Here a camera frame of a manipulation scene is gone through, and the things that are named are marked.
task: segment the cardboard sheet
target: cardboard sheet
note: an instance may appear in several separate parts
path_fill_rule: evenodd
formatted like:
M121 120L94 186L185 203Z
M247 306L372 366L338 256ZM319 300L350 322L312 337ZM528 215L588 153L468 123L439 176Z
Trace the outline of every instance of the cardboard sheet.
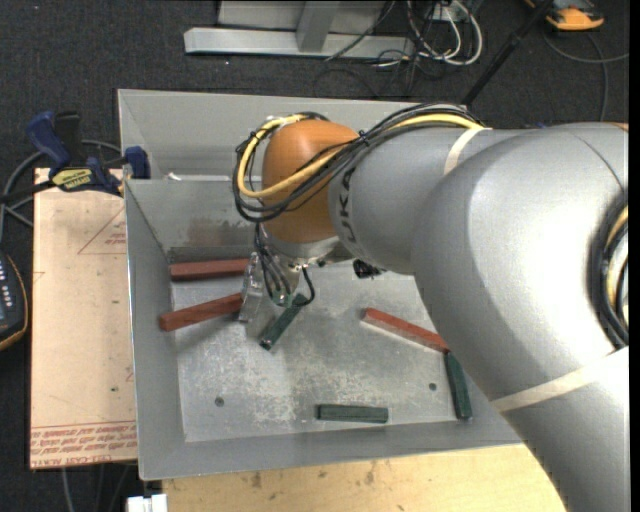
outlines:
M124 201L51 189L34 208L30 467L135 459Z

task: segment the yellow clamp label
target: yellow clamp label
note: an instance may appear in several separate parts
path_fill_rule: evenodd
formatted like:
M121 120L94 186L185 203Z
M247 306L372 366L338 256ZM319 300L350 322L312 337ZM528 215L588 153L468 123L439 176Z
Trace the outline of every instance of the yellow clamp label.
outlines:
M91 169L63 169L51 181L67 190L91 183Z

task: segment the wooden stick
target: wooden stick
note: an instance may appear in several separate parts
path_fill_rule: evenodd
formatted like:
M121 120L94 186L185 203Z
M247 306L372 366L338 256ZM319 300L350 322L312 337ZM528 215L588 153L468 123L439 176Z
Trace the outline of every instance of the wooden stick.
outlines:
M362 314L362 321L443 354L449 352L446 342L435 332L423 329L378 309L366 308Z
M249 260L212 260L193 263L174 263L169 265L172 281L196 281L218 277L241 276Z
M160 315L158 323L163 331L175 331L187 325L197 324L210 318L235 313L242 306L242 294L236 293L221 299L204 302L178 311Z

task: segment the gray robot arm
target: gray robot arm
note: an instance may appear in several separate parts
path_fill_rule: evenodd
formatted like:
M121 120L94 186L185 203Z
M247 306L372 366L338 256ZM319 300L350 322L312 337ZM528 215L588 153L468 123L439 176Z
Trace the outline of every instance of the gray robot arm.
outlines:
M266 165L280 172L297 140ZM326 214L334 236L321 226L302 239L284 216L264 235L289 274L341 245L413 275L438 332L569 510L630 510L628 328L622 341L607 331L598 293L603 240L627 201L627 146L625 130L599 123L411 130L331 175L307 218Z

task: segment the yellow cable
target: yellow cable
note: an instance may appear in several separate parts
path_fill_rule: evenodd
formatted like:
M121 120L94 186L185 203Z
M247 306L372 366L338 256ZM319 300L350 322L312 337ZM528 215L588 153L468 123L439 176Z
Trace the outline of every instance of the yellow cable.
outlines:
M618 219L616 220L615 224L611 228L611 231L609 232L609 236L607 237L607 245L606 245L607 247L609 246L609 244L611 244L613 237L616 236L616 233L620 230L622 225L628 219L629 219L629 207L625 206L624 210L620 212ZM619 278L620 278L620 275L614 274L613 269L609 268L609 272L607 272L607 278L606 278L606 290L607 290L607 298L609 299L609 304L611 304L611 306L613 306L614 309L616 307L616 296L618 295Z
M291 175L286 180L280 181L269 188L258 190L258 191L249 190L244 185L244 176L245 176L247 164L249 162L249 157L253 152L253 150L255 149L255 147L264 138L264 134L266 133L266 131L273 128L274 126L278 126L278 125L289 123L289 122L300 121L305 118L306 116L304 115L294 115L294 116L289 116L283 119L269 121L268 123L265 123L260 127L260 129L256 133L256 136L249 141L249 144L247 145L244 153L242 154L242 158L240 159L240 163L238 165L237 185L241 194L254 199L268 197L273 194L276 194L281 190L284 190L285 188L289 187L292 183L303 181L306 178L312 176L325 163L331 160L331 158L337 151L339 151L339 149L335 149L334 151L327 153L326 155L318 158L318 160L316 160L312 164L309 164L308 166L304 167L302 170L300 170L296 174ZM391 126L390 128L387 128L387 130L385 131L390 131L396 128L402 128L405 126L410 126L410 125L419 124L419 123L450 123L450 124L455 124L457 126L462 126L463 128L467 128L469 130L479 130L484 128L482 125L478 123L474 123L473 121L469 121L468 119L455 114L424 114L421 116L416 116L414 118L402 121L394 126Z

